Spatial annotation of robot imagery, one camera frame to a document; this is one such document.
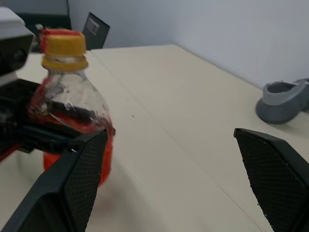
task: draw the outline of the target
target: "bottle cap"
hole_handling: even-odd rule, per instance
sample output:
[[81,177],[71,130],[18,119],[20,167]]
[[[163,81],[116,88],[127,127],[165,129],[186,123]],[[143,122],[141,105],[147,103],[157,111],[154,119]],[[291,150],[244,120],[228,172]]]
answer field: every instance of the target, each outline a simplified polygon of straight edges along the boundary
[[[87,67],[85,37],[80,32],[48,29],[42,31],[40,40],[41,50],[45,53],[42,58],[44,68],[69,72]],[[62,57],[79,57],[79,61],[65,63],[57,60]]]
[[48,56],[82,56],[86,53],[85,36],[67,29],[44,30],[42,51]]

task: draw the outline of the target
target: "white table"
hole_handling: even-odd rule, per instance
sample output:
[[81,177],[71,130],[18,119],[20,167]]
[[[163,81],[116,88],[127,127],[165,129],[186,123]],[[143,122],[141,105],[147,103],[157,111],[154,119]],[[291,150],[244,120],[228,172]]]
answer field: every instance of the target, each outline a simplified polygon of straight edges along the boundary
[[[200,176],[217,184],[260,230],[272,231],[250,188],[233,131],[247,128],[277,136],[308,161],[307,114],[300,113],[285,125],[265,124],[254,112],[261,90],[174,45],[92,52],[169,139],[194,161]],[[203,201],[207,200],[197,198],[188,204]],[[196,214],[202,220],[207,217],[206,210]],[[228,224],[225,220],[222,217],[221,223]]]
[[[106,99],[117,135],[111,176],[87,231],[272,231],[233,130],[270,133],[306,155],[307,115],[277,127],[261,122],[254,114],[260,90],[176,46],[92,52],[86,74]],[[31,55],[17,75],[40,82],[40,61]],[[39,151],[1,164],[0,203],[7,210],[0,227],[41,172]]]

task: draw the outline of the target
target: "chair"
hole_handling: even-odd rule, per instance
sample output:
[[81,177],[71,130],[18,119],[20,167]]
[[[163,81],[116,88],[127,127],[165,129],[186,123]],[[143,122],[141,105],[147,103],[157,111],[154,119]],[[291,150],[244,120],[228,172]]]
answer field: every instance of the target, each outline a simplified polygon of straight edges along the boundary
[[109,25],[89,12],[83,30],[83,34],[86,39],[87,50],[102,48],[109,30]]

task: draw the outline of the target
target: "gray object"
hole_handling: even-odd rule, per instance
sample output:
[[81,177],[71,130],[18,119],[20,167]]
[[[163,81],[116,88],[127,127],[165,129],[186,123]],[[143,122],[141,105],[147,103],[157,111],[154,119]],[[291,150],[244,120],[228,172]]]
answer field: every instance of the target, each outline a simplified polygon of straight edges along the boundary
[[306,79],[298,84],[275,82],[263,88],[256,114],[266,123],[283,124],[293,119],[300,111],[309,109],[309,87]]

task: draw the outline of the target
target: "white wall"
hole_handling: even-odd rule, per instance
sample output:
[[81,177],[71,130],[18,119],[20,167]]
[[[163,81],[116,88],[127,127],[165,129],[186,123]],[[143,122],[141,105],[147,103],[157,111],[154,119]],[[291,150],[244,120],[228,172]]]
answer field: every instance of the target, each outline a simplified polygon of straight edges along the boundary
[[70,0],[111,26],[104,47],[177,44],[255,85],[309,76],[308,0]]
[[66,15],[66,0],[0,0],[0,5],[18,13]]

